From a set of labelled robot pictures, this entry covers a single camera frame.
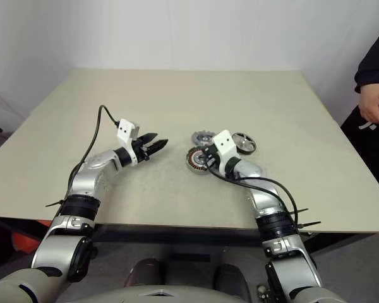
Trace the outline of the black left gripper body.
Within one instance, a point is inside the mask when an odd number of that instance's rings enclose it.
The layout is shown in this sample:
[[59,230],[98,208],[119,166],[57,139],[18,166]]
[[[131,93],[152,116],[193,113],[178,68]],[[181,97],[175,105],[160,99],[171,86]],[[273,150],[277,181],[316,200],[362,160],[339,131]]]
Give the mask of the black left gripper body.
[[136,160],[138,163],[142,161],[148,161],[150,156],[148,155],[147,152],[147,147],[146,144],[151,142],[152,139],[140,139],[138,138],[137,140],[132,141],[132,149],[135,153]]

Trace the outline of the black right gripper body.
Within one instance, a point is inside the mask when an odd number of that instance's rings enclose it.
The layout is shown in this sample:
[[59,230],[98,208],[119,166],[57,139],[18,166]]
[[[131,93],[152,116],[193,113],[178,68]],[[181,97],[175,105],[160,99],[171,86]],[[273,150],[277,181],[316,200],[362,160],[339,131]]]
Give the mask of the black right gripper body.
[[205,157],[205,166],[208,170],[219,170],[220,156],[217,150],[213,150],[213,155],[211,157]]

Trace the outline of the person's bare hand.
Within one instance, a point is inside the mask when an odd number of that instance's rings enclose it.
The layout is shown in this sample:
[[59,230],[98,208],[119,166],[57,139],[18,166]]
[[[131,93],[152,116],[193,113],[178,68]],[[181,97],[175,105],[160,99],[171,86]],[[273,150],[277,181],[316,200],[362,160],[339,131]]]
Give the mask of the person's bare hand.
[[361,87],[358,107],[364,119],[379,124],[379,83]]

